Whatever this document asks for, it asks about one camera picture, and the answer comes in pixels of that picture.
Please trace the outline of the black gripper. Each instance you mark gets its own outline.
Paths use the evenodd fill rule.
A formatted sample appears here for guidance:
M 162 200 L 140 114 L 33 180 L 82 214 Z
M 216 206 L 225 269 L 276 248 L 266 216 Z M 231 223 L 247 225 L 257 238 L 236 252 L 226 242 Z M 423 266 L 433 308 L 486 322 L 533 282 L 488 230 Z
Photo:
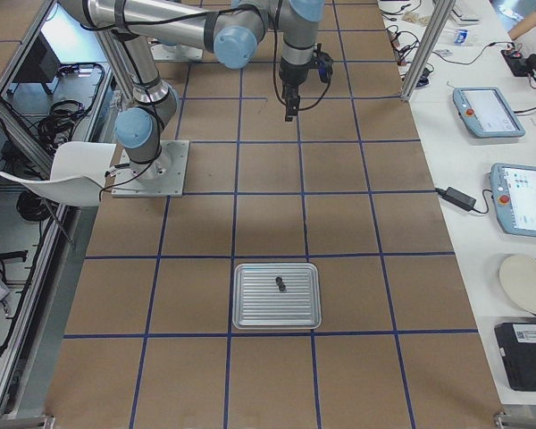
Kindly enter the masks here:
M 281 97 L 285 104 L 285 121 L 293 121 L 298 114 L 300 95 L 299 87 L 306 81 L 310 63 L 293 64 L 281 60 L 279 76 L 282 83 Z

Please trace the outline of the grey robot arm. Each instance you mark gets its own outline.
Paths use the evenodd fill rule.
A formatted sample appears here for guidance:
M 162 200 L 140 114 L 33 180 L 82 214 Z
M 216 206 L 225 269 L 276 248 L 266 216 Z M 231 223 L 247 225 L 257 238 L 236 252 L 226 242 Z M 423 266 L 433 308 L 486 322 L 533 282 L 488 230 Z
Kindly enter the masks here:
M 134 107 L 119 114 L 116 135 L 134 178 L 155 180 L 172 164 L 160 134 L 178 108 L 176 91 L 160 76 L 148 41 L 188 46 L 214 55 L 233 70 L 255 56 L 268 31 L 283 41 L 272 77 L 280 80 L 286 121 L 301 111 L 299 88 L 316 70 L 331 84 L 332 60 L 317 43 L 321 1 L 234 1 L 227 9 L 206 10 L 174 1 L 64 1 L 66 12 L 88 31 L 105 34 L 128 73 Z

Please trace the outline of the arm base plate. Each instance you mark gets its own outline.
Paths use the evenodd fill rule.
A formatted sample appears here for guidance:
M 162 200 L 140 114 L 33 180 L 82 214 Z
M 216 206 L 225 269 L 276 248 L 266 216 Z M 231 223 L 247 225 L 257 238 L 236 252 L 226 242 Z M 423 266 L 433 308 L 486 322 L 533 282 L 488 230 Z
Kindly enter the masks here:
M 129 166 L 116 171 L 112 195 L 116 198 L 181 197 L 189 145 L 188 140 L 162 140 L 161 154 L 146 171 L 145 166 L 132 164 L 123 150 L 120 163 Z
M 153 58 L 157 62 L 201 62 L 203 50 L 184 45 L 166 45 L 158 41 L 152 41 L 150 49 Z

